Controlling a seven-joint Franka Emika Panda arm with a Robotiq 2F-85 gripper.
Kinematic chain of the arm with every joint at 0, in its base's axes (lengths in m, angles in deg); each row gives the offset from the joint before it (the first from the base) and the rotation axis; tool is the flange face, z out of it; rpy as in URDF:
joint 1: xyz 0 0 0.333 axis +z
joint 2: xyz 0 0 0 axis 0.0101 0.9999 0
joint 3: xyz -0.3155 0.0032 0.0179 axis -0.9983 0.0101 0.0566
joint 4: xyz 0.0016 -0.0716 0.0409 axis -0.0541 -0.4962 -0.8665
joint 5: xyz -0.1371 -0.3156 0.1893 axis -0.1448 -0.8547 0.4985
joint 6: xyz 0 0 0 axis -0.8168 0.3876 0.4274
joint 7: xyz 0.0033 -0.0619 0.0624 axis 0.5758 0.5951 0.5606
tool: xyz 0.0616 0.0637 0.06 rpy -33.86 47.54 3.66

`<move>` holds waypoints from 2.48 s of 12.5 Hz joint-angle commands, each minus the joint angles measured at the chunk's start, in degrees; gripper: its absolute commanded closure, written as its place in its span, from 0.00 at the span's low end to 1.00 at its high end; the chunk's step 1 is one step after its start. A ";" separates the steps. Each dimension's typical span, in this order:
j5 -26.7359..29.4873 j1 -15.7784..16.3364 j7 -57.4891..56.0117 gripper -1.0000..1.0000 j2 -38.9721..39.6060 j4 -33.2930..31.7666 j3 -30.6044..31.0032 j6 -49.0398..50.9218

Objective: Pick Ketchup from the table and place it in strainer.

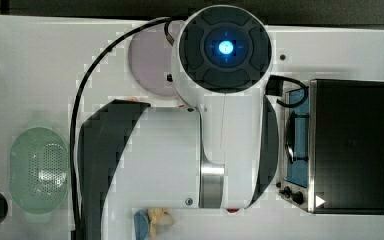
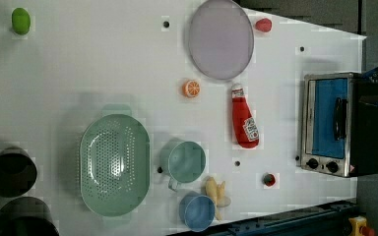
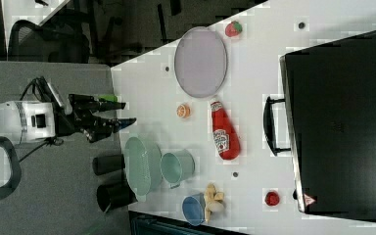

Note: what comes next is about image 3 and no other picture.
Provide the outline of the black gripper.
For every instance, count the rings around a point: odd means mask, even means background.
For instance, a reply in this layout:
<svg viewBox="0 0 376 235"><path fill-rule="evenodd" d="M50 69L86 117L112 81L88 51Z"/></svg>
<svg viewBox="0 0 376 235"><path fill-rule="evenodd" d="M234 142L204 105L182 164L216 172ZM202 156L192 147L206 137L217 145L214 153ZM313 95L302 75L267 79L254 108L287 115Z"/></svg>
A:
<svg viewBox="0 0 376 235"><path fill-rule="evenodd" d="M58 137L82 133L90 143L111 136L132 125L136 118L114 118L111 122L104 117L94 116L96 112L123 110L125 103L100 101L94 96L70 94L72 111L69 115L56 116L55 132Z"/></svg>

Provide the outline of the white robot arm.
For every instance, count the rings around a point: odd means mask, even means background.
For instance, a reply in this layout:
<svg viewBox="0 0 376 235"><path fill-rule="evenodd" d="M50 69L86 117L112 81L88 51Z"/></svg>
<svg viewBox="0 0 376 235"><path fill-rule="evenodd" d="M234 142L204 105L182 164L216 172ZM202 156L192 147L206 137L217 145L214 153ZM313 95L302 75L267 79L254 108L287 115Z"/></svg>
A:
<svg viewBox="0 0 376 235"><path fill-rule="evenodd" d="M70 94L66 101L57 94L40 95L34 101L0 103L0 200L7 198L22 179L18 146L36 143L58 145L64 136L80 132L91 143L109 137L135 118L104 118L97 113L124 109L125 104L106 97Z"/></svg>

